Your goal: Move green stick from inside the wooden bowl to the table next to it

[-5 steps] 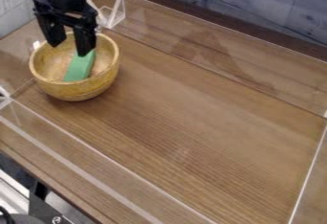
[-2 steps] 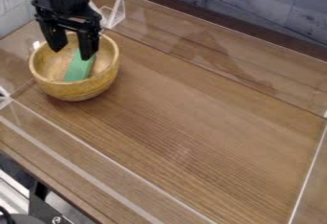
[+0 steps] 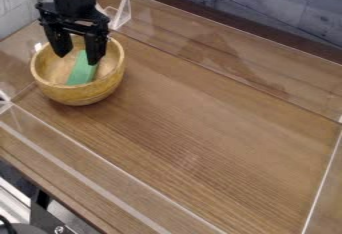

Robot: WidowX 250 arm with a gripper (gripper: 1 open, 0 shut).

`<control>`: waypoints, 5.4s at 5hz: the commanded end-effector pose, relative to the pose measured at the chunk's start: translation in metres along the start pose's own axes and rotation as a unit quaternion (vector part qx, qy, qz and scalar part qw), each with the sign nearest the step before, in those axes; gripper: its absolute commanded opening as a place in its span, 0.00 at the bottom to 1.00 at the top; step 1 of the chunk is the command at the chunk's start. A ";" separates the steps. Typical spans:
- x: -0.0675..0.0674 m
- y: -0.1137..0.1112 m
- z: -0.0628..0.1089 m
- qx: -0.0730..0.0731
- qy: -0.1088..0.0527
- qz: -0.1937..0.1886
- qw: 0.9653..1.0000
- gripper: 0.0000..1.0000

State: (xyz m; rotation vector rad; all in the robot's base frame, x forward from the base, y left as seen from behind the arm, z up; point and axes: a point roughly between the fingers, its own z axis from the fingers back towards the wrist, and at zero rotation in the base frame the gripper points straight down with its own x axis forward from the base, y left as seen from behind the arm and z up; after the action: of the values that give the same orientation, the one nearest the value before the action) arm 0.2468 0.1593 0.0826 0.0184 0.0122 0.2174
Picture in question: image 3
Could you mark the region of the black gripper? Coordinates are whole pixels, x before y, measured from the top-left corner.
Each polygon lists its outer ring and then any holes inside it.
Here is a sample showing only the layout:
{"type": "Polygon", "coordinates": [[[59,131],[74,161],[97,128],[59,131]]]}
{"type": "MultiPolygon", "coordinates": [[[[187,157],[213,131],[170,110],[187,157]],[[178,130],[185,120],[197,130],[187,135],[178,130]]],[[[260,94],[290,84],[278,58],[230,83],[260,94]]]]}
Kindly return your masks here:
{"type": "Polygon", "coordinates": [[[97,9],[66,15],[53,2],[38,3],[39,22],[44,28],[51,47],[59,57],[73,50],[71,35],[85,36],[86,52],[90,65],[97,65],[106,55],[109,41],[109,17],[97,9]]]}

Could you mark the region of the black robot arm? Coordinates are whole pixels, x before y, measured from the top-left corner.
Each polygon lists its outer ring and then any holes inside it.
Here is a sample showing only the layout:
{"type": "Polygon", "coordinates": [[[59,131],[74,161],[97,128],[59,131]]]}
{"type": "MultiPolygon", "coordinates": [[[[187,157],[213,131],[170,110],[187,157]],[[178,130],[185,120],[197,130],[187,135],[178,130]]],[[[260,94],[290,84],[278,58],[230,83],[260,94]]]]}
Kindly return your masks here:
{"type": "Polygon", "coordinates": [[[85,38],[90,65],[95,65],[107,50],[110,18],[97,9],[97,0],[54,0],[36,4],[48,42],[59,57],[74,49],[71,35],[85,38]]]}

